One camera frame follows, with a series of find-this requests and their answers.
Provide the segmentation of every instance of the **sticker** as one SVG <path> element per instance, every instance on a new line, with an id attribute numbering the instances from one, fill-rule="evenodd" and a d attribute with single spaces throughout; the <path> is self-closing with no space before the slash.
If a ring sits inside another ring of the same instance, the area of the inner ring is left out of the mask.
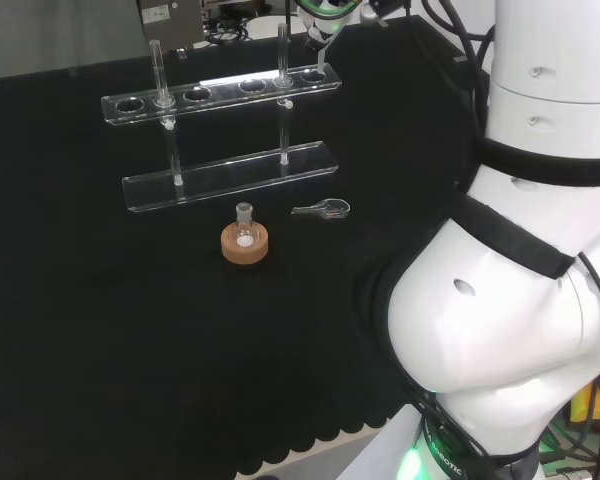
<path id="1" fill-rule="evenodd" d="M 161 20 L 169 20 L 169 5 L 160 5 L 159 7 L 145 8 L 142 10 L 142 23 L 159 22 Z"/>

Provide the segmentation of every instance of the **acrylic test tube rack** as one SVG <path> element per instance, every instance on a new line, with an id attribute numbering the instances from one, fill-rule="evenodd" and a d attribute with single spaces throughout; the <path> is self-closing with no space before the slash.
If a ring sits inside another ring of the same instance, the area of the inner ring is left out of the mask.
<path id="1" fill-rule="evenodd" d="M 278 29 L 278 71 L 230 77 L 169 89 L 160 42 L 150 42 L 156 90 L 102 99 L 105 120 L 113 125 L 160 119 L 164 126 L 170 168 L 124 177 L 127 208 L 133 212 L 190 203 L 334 172 L 336 159 L 323 142 L 289 146 L 289 97 L 337 88 L 342 82 L 324 63 L 288 69 L 287 25 Z M 280 148 L 192 167 L 182 167 L 177 147 L 176 116 L 277 99 Z"/>

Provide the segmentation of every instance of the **clear acrylic base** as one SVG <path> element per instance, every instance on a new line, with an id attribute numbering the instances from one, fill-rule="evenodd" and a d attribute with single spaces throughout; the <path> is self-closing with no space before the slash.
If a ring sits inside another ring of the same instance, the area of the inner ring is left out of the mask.
<path id="1" fill-rule="evenodd" d="M 173 170 L 125 177 L 122 188 L 132 212 L 204 200 L 336 171 L 338 162 L 323 142 L 289 148 L 289 164 L 280 149 Z"/>

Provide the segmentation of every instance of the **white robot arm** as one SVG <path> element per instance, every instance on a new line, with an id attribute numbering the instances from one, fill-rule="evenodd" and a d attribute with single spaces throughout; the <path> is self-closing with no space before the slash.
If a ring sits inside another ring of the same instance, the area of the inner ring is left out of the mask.
<path id="1" fill-rule="evenodd" d="M 464 221 L 449 219 L 399 279 L 388 332 L 499 478 L 539 480 L 542 431 L 600 374 L 600 290 L 577 259 L 586 252 L 600 276 L 600 0 L 496 0 L 496 25 Z M 472 479 L 425 423 L 429 478 Z"/>

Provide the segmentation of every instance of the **black table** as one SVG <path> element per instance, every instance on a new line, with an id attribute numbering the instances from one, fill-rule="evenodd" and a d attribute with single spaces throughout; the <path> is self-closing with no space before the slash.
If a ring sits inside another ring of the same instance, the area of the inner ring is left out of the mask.
<path id="1" fill-rule="evenodd" d="M 169 58 L 169 81 L 275 68 L 275 44 Z M 315 63 L 300 36 L 290 55 Z M 100 98 L 151 88 L 148 58 L 0 80 L 0 480 L 231 479 L 393 415 L 400 373 L 352 283 L 421 248 L 469 171 L 470 115 L 425 57 L 404 20 L 347 28 L 328 58 L 342 87 L 295 98 L 291 125 L 335 175 L 142 214 L 121 178 L 166 168 L 162 127 L 110 126 Z M 178 122 L 185 165 L 277 146 L 275 102 Z M 290 215 L 326 197 L 351 215 Z M 240 201 L 270 234 L 254 268 L 220 253 Z"/>

